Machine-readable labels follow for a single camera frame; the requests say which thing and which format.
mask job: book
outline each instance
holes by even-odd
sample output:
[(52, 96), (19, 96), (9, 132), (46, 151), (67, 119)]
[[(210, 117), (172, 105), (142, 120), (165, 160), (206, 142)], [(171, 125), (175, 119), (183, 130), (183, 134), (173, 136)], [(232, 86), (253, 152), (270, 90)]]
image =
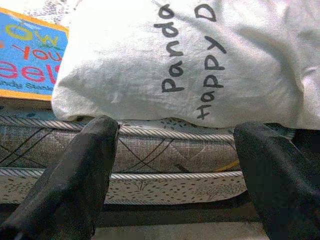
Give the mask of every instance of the book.
[(50, 108), (68, 29), (0, 7), (0, 104)]

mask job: floor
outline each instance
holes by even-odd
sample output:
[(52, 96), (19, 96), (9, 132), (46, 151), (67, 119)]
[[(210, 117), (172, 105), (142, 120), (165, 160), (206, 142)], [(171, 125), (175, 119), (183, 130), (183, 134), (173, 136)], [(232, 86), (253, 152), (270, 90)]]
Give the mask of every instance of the floor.
[(258, 222), (98, 228), (93, 240), (269, 240)]

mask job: black object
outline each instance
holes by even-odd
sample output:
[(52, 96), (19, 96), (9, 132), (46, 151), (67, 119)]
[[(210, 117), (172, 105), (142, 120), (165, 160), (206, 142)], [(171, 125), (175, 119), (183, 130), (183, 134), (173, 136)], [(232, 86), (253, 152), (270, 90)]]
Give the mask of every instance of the black object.
[(314, 147), (319, 132), (298, 131), (297, 138), (303, 153), (262, 123), (247, 122), (234, 131), (248, 192), (271, 240), (320, 238), (320, 159)]
[(88, 240), (95, 234), (115, 160), (118, 123), (90, 121), (1, 225), (1, 240)]

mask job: pillow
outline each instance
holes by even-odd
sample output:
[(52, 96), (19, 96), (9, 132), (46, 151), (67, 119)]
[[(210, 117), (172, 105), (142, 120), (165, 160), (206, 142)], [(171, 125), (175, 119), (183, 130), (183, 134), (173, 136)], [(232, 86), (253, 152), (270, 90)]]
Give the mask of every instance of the pillow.
[(316, 0), (83, 0), (53, 111), (320, 129), (319, 9)]

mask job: mattress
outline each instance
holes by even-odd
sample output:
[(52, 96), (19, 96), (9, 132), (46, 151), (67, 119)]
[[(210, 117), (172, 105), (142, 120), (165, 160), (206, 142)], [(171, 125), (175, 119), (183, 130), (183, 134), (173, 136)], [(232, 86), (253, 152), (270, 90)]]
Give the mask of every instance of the mattress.
[[(88, 119), (58, 121), (49, 110), (0, 107), (0, 203), (20, 203)], [(246, 190), (233, 129), (169, 118), (118, 121), (108, 204), (214, 202)], [(291, 138), (294, 130), (270, 125)]]

